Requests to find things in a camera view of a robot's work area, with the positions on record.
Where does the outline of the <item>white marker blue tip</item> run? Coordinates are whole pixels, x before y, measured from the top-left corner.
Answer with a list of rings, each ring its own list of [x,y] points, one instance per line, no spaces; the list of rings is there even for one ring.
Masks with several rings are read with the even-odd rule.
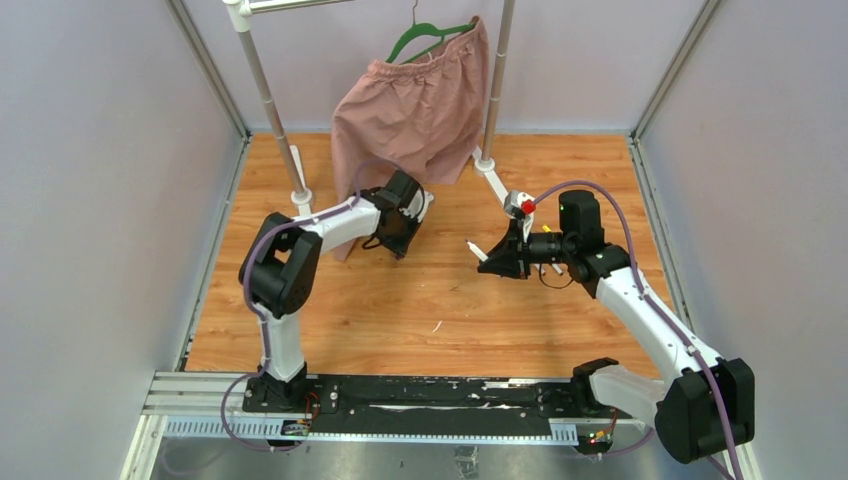
[[[465,243],[472,254],[475,255],[480,262],[485,262],[488,259],[488,255],[474,242],[466,239]]]

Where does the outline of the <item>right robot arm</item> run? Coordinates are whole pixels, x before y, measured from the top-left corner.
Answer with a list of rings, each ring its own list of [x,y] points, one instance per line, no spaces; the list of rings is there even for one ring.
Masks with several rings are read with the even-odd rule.
[[[502,200],[506,233],[478,272],[527,279],[536,265],[564,266],[570,279],[630,331],[660,374],[637,375],[605,357],[576,367],[571,403],[584,417],[608,407],[651,428],[676,461],[688,464],[755,437],[755,375],[741,358],[726,359],[699,339],[650,288],[633,255],[606,240],[591,191],[558,196],[559,228],[535,232],[538,202],[511,191]]]

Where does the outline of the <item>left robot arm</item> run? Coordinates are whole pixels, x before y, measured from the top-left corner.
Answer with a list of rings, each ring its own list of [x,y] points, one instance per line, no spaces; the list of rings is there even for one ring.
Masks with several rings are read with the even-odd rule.
[[[318,213],[265,218],[239,281],[260,329],[257,379],[268,387],[268,400],[279,411],[296,412],[306,400],[300,312],[312,293],[321,257],[363,238],[370,247],[404,258],[433,200],[417,180],[396,171],[384,185],[359,190]]]

